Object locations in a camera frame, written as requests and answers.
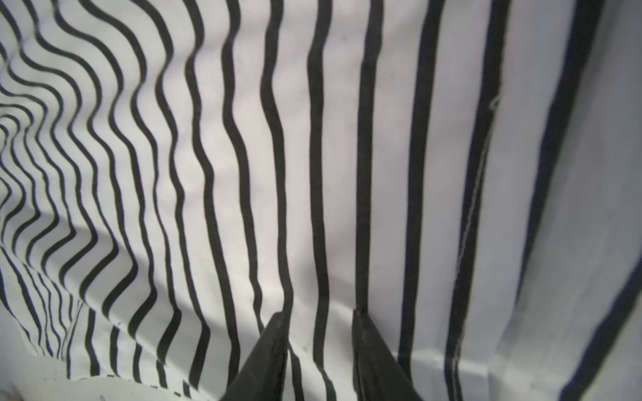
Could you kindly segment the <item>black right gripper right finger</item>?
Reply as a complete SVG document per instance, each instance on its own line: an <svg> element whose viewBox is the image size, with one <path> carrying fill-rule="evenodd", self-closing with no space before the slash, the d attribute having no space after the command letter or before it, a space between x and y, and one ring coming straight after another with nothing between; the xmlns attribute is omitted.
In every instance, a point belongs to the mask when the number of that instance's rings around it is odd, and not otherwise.
<svg viewBox="0 0 642 401"><path fill-rule="evenodd" d="M354 311L352 345L353 384L359 401L421 400L367 312Z"/></svg>

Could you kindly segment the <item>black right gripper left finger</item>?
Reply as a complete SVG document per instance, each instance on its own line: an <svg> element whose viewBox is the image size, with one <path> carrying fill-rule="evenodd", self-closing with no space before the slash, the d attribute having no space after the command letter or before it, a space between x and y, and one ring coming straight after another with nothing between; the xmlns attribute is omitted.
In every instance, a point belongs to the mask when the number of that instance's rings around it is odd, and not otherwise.
<svg viewBox="0 0 642 401"><path fill-rule="evenodd" d="M221 401L281 401L287 371L288 319L275 313Z"/></svg>

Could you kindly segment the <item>black white striped tank top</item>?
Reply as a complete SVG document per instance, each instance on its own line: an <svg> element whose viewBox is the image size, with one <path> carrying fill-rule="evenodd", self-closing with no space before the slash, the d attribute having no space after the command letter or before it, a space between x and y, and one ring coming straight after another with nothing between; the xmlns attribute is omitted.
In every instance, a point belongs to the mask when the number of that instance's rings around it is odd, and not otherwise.
<svg viewBox="0 0 642 401"><path fill-rule="evenodd" d="M69 379L641 397L638 1L4 1L1 304Z"/></svg>

